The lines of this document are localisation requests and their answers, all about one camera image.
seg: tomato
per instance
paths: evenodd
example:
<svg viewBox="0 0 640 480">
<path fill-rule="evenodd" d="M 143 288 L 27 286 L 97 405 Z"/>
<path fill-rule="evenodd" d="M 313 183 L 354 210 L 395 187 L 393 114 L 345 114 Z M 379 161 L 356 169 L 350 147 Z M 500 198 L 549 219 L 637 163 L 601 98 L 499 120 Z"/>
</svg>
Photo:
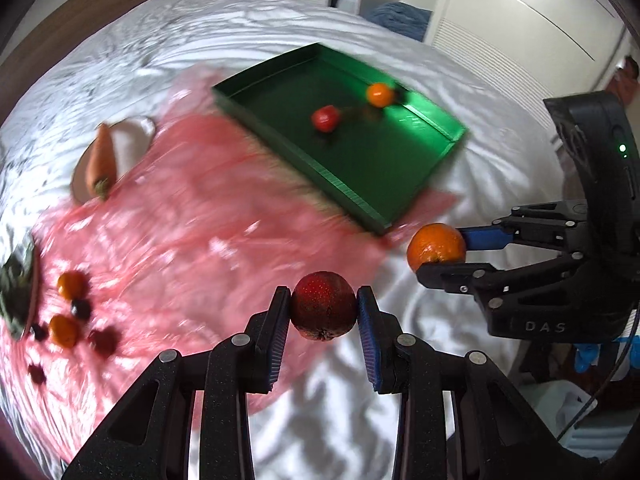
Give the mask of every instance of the tomato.
<svg viewBox="0 0 640 480">
<path fill-rule="evenodd" d="M 65 300 L 82 300 L 87 288 L 86 276 L 79 270 L 63 272 L 58 278 L 58 293 Z"/>
<path fill-rule="evenodd" d="M 78 324 L 66 316 L 56 314 L 49 321 L 51 340 L 60 348 L 73 348 L 78 342 L 80 329 Z"/>
<path fill-rule="evenodd" d="M 311 122 L 319 132 L 330 134 L 340 123 L 340 112 L 333 105 L 324 106 L 314 112 Z"/>
<path fill-rule="evenodd" d="M 384 108 L 393 104 L 396 93 L 384 83 L 373 83 L 367 88 L 367 101 L 376 108 Z"/>
</svg>

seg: red fruit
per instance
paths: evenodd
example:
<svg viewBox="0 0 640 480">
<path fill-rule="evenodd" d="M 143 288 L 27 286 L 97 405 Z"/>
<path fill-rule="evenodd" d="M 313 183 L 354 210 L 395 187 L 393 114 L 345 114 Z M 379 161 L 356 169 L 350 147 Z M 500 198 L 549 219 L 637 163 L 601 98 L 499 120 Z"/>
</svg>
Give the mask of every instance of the red fruit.
<svg viewBox="0 0 640 480">
<path fill-rule="evenodd" d="M 313 272 L 296 285 L 290 316 L 302 337 L 330 341 L 346 334 L 356 323 L 356 295 L 340 274 L 327 270 Z"/>
<path fill-rule="evenodd" d="M 340 123 L 340 112 L 333 105 L 323 106 L 314 112 L 311 122 L 319 132 L 330 134 Z"/>
<path fill-rule="evenodd" d="M 106 359 L 113 355 L 118 345 L 118 335 L 116 331 L 108 327 L 105 330 L 91 330 L 86 337 L 91 350 L 96 352 L 99 356 Z"/>
<path fill-rule="evenodd" d="M 27 373 L 31 377 L 31 380 L 34 384 L 40 386 L 47 381 L 47 378 L 44 376 L 44 370 L 40 365 L 29 365 L 27 366 Z"/>
</svg>

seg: blueberry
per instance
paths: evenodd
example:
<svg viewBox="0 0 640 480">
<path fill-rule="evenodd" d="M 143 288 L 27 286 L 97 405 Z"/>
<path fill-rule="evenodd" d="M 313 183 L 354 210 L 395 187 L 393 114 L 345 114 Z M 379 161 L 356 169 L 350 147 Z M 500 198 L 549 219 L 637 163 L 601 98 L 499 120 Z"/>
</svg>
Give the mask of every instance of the blueberry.
<svg viewBox="0 0 640 480">
<path fill-rule="evenodd" d="M 44 341 L 47 338 L 47 336 L 49 335 L 47 330 L 45 330 L 43 327 L 41 327 L 37 323 L 34 323 L 34 324 L 31 325 L 31 328 L 29 329 L 29 332 L 31 332 L 31 335 L 33 335 L 33 338 L 36 341 Z"/>
<path fill-rule="evenodd" d="M 87 300 L 73 300 L 71 302 L 71 315 L 80 321 L 89 321 L 91 317 L 91 303 Z"/>
</svg>

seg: black wire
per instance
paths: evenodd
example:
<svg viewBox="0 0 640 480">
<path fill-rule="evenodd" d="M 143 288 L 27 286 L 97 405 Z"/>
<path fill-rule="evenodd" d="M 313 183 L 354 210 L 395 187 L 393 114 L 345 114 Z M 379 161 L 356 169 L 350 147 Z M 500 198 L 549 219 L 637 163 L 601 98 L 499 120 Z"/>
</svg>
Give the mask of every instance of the black wire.
<svg viewBox="0 0 640 480">
<path fill-rule="evenodd" d="M 609 372 L 609 375 L 607 376 L 606 379 L 604 379 L 604 382 L 600 385 L 598 390 L 591 397 L 589 397 L 589 400 L 587 400 L 587 402 L 584 403 L 584 405 L 580 408 L 580 410 L 578 410 L 578 413 L 574 415 L 574 418 L 572 418 L 569 421 L 569 423 L 564 427 L 564 430 L 562 430 L 560 434 L 556 437 L 556 441 L 559 442 L 560 439 L 565 436 L 566 432 L 569 431 L 572 428 L 572 426 L 576 422 L 578 422 L 578 420 L 580 420 L 580 417 L 584 414 L 584 412 L 586 412 L 589 409 L 589 407 L 593 404 L 593 402 L 603 393 L 604 389 L 607 386 L 609 386 L 609 383 L 611 382 L 613 377 L 616 375 L 618 370 L 620 370 L 622 363 L 624 362 L 626 356 L 629 354 L 629 351 L 631 350 L 631 345 L 636 336 L 636 332 L 638 331 L 639 322 L 640 322 L 640 301 L 636 306 L 636 316 L 634 317 L 634 323 L 631 327 L 629 338 L 626 340 L 625 347 L 622 349 L 622 354 L 620 354 L 620 356 L 618 357 L 618 360 L 616 361 L 616 364 L 613 365 L 613 368 Z"/>
</svg>

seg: bed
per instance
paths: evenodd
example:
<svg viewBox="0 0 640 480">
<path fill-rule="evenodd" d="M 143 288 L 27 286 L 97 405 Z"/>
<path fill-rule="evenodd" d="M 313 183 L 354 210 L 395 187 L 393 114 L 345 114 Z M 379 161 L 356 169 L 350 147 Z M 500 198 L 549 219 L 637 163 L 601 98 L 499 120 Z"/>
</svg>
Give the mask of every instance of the bed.
<svg viewBox="0 0 640 480">
<path fill-rule="evenodd" d="M 439 221 L 487 224 L 513 205 L 561 199 L 558 158 L 533 117 L 424 44 L 339 10 L 292 0 L 149 0 L 49 70 L 0 128 L 2 256 L 10 254 L 45 209 L 68 196 L 69 177 L 97 120 L 153 116 L 176 75 L 195 63 L 234 73 L 315 42 L 388 72 L 468 126 L 462 149 L 430 182 L 460 197 Z M 508 268 L 548 254 L 516 247 L 472 258 Z M 470 297 L 422 288 L 402 248 L 388 252 L 372 286 L 380 308 L 395 314 L 406 332 L 453 354 L 481 349 L 503 371 L 510 370 L 518 343 L 489 336 Z M 446 406 L 451 433 L 447 397 Z M 60 478 L 60 456 L 24 423 L 24 407 L 15 403 L 2 377 L 0 408 L 46 476 Z M 256 476 L 388 478 L 397 420 L 398 400 L 373 393 L 358 333 L 352 331 L 276 402 L 250 417 Z M 194 431 L 192 444 L 197 441 Z M 191 478 L 197 478 L 197 465 L 197 446 L 192 445 Z"/>
</svg>

